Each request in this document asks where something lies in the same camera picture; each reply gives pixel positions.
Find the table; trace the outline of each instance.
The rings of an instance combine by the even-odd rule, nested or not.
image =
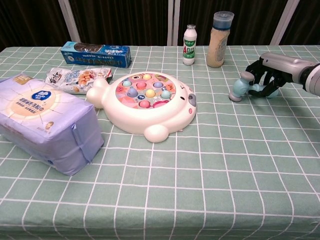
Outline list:
[[[96,110],[103,147],[65,176],[0,136],[0,239],[320,239],[320,99],[287,83],[273,99],[228,93],[239,72],[274,52],[320,62],[320,46],[228,46],[220,68],[181,46],[131,46],[130,68],[163,72],[194,89],[197,114],[184,131],[152,144]],[[59,47],[9,47],[0,79],[44,79],[72,70]]]

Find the tissue pack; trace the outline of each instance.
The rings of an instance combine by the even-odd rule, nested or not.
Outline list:
[[[67,41],[60,51],[67,64],[128,68],[131,63],[131,52],[128,46]]]
[[[72,176],[104,143],[94,106],[20,74],[0,82],[0,134]]]

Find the curtain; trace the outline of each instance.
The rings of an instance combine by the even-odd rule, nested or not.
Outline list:
[[[187,24],[195,24],[197,45],[209,45],[214,13],[234,13],[228,45],[269,45],[287,0],[181,0],[178,45]]]
[[[300,0],[280,45],[320,45],[320,1]]]
[[[7,47],[63,46],[70,41],[58,0],[1,0],[0,51]]]
[[[168,0],[70,0],[83,43],[166,46]]]

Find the plastic bottle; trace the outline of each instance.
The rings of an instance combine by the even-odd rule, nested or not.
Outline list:
[[[183,35],[183,63],[185,65],[192,65],[195,62],[196,41],[196,25],[188,24]]]
[[[214,14],[206,56],[206,64],[209,67],[218,68],[224,64],[226,45],[233,19],[234,14],[230,11],[218,11]]]

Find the snack bag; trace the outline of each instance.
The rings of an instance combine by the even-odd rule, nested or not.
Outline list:
[[[111,68],[89,68],[84,70],[69,70],[54,67],[47,74],[45,83],[68,94],[87,94],[97,77],[106,81],[112,78]]]

